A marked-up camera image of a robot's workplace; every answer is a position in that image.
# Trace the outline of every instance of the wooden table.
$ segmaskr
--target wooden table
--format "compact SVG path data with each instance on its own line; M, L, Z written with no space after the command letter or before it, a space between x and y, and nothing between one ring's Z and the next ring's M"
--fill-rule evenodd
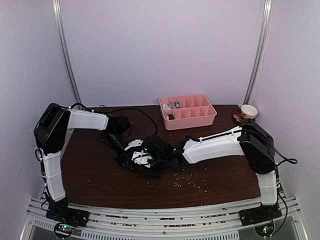
M212 126L167 131L159 106L137 107L158 124L158 135L174 145L187 135L208 136L235 127L232 113L237 105L214 105ZM99 108L101 112L116 107ZM124 110L132 122L127 140L143 139L154 126L138 111ZM62 178L70 203L126 209L182 208L240 201L260 196L256 175L244 156L226 156L190 165L186 171L165 170L161 179L137 174L115 162L96 130L76 129L61 161Z

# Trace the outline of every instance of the robotic arm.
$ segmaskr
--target robotic arm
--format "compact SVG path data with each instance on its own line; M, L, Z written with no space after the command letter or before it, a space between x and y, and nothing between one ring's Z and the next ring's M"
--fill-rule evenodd
M136 139L128 144L122 134L131 127L125 116L112 116L88 110L75 110L51 103L34 129L41 175L45 181L46 199L49 203L47 218L86 226L88 212L68 208L68 200L62 182L61 151L68 129L95 129L117 152L115 161L122 167L159 178L164 169L177 171L184 163L196 164L203 160L231 155L245 155L256 173L261 208L272 218L281 216L278 206L277 178L273 138L252 120L231 130L200 138L187 137L174 147L157 135Z

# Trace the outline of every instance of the pink plastic organizer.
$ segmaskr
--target pink plastic organizer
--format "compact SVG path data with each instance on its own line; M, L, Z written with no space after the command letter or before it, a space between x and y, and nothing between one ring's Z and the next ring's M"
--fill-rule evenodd
M170 102L178 102L180 108L163 110L161 105L168 104L171 107ZM169 131L209 126L213 124L217 115L206 96L201 94L161 97L159 103L165 129ZM169 114L172 114L174 119L166 119Z

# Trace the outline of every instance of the cup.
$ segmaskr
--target cup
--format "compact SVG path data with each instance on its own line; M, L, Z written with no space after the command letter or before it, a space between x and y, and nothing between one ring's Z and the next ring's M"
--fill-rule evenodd
M244 119L255 119L258 110L252 105L244 104L241 106L241 115Z

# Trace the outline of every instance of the black mounting base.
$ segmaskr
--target black mounting base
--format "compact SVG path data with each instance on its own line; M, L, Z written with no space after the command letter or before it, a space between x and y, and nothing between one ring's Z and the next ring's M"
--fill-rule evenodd
M70 216L70 219L66 219L66 218L63 219L61 215L57 215L54 211L50 211L50 210L48 210L45 215L47 219L52 219L58 222L64 222L70 226L73 226L74 222L79 227L87 226L89 212L68 207L67 216Z
M242 226L252 224L259 224L270 221L272 219L280 218L282 213L279 205L259 206L251 209L242 210L239 212Z

